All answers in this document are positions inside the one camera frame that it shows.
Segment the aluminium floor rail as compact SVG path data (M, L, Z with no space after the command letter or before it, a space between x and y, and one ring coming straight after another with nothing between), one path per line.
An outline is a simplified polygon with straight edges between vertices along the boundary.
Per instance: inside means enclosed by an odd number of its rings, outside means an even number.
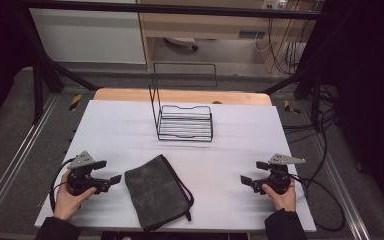
M360 216L348 188L341 177L334 160L328 152L327 137L316 133L313 140L321 155L322 168L326 172L335 196L344 210L345 219L355 240L370 240L370 234Z
M33 124L29 129L23 142L17 149L17 152L12 157L11 162L0 178L0 205L2 204L7 192L11 188L14 179L18 175L22 165L28 157L32 147L34 146L37 138L39 137L44 125L46 124L49 116L51 115L56 102L59 100L58 94L52 94L46 101L43 107L43 115L39 118L38 122Z

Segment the black wire rack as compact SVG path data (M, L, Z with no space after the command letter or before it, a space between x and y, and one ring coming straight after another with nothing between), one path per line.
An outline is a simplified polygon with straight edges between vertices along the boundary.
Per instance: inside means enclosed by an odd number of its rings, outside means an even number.
M211 142L214 136L209 104L184 105L169 100L164 90L213 90L217 68L209 63L154 63L148 85L157 139L161 141Z

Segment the wooden table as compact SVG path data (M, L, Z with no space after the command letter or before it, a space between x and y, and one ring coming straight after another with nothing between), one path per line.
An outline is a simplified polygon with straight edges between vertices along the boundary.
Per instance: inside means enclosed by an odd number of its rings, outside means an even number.
M96 91L95 100L110 101L149 101L151 91L147 89L102 88ZM235 91L189 91L160 90L161 101L204 103L221 102L232 105L271 106L272 101L267 94L245 93Z

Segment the black metal crossbar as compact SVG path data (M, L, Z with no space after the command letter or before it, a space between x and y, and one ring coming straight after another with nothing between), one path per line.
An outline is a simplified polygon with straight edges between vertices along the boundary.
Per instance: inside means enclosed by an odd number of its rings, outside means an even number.
M60 0L20 0L19 3L28 8L79 10L101 12L152 13L152 14L183 14L203 16L231 16L249 18L319 20L324 14L317 12L256 10L226 7L203 7L183 5L129 4L108 2L83 2Z

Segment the yellow black tape strip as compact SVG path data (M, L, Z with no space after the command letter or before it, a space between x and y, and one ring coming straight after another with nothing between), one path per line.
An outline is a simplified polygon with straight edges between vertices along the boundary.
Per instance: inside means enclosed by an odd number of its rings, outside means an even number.
M288 100L284 100L284 110L287 112L292 112L294 114L301 114L301 111L299 109L294 109L291 107Z
M69 111L75 111L78 103L80 102L83 94L76 94L70 104Z

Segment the black metal stand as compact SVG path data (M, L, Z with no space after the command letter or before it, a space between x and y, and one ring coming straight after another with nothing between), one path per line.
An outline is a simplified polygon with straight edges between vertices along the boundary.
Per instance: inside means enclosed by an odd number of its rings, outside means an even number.
M321 124L319 123L319 106L321 93L321 73L322 70L318 66L316 66L314 63L310 63L306 66L303 66L295 74L285 80L282 80L280 83L262 90L262 93L271 95L292 83L298 83L298 86L294 92L294 96L297 100L302 100L309 94L312 94L310 123L317 131L320 131Z
M33 67L35 100L34 124L38 123L44 114L43 84L46 84L52 93L61 93L64 90L64 85L59 74L62 74L88 90L99 89L98 86L75 75L73 72L51 59L45 51L29 9L17 7L14 10L14 16L17 19L23 35L26 37L28 47L31 50L30 56Z

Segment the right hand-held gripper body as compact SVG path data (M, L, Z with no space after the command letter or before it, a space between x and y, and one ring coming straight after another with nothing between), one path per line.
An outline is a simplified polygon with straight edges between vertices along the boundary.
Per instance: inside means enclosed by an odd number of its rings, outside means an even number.
M290 185L289 165L304 164L305 159L282 154L274 154L266 163L269 164L270 175L267 178L252 180L251 188L255 193L265 194L263 184L269 185L276 193L284 194Z

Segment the light wooden desk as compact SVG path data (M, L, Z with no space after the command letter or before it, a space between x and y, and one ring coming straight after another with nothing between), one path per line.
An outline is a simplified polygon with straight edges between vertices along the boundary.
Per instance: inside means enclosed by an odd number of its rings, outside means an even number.
M267 10L262 8L263 0L136 0L139 4L186 5L203 7L227 7ZM288 0L282 10L318 12L324 0ZM260 52L266 70L276 70L282 60L284 46L288 43L306 43L312 32L311 20L265 19L230 16L203 16L183 14L139 15L143 37L195 38L195 39L245 39L252 40Z

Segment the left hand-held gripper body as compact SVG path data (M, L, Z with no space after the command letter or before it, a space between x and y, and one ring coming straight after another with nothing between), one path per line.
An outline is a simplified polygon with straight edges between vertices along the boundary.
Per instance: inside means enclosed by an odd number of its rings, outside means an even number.
M69 193L78 196L91 187L97 189L96 194L107 192L110 188L109 179L94 178L91 173L94 163L97 162L87 152L83 151L77 155L68 165L70 174L68 177Z

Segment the grey towel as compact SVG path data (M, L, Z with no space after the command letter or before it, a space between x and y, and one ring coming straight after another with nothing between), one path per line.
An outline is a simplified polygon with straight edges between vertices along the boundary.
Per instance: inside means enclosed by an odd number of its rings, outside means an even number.
M162 154L126 171L125 184L144 232L181 217L192 220L194 197Z

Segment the person's left hand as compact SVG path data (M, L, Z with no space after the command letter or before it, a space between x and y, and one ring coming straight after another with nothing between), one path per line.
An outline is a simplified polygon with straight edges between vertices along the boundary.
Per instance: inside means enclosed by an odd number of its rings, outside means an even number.
M57 219L69 222L81 204L88 200L96 191L95 187L87 189L78 196L71 195L68 191L68 177L70 171L67 171L61 178L61 183L57 191L57 198L53 216Z

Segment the person's right hand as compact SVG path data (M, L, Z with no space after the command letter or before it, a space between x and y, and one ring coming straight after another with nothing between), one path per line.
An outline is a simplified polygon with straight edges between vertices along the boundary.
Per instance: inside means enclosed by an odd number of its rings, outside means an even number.
M263 190L272 199L275 209L295 212L296 211L296 191L295 181L292 180L284 194L276 193L269 185L263 184Z

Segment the white power strip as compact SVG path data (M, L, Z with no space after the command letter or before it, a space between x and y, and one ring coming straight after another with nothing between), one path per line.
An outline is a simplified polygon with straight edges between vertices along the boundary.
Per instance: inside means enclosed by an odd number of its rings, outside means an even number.
M282 10L286 7L288 0L263 0L262 8L267 10Z

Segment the white chair base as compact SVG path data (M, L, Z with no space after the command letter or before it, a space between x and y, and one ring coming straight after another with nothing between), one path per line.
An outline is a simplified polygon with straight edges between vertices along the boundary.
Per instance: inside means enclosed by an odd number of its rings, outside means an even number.
M192 51L199 49L194 38L166 38L166 41L171 44L190 48Z

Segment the white cabinet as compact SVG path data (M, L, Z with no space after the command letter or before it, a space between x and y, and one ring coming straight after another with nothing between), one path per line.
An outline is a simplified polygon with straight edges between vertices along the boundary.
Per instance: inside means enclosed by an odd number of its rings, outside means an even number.
M144 64L134 13L30 10L47 54L60 62Z

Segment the white table sheet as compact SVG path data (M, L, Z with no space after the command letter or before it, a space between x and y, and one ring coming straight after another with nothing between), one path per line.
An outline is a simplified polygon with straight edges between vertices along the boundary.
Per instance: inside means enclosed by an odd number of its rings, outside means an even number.
M161 141L150 103L92 100L66 156L87 151L107 163L95 177L109 178L162 154L194 197L190 217L167 223L162 231L260 232L273 203L240 178L264 178L257 162L289 154L278 112L273 106L227 104L211 111L212 141Z

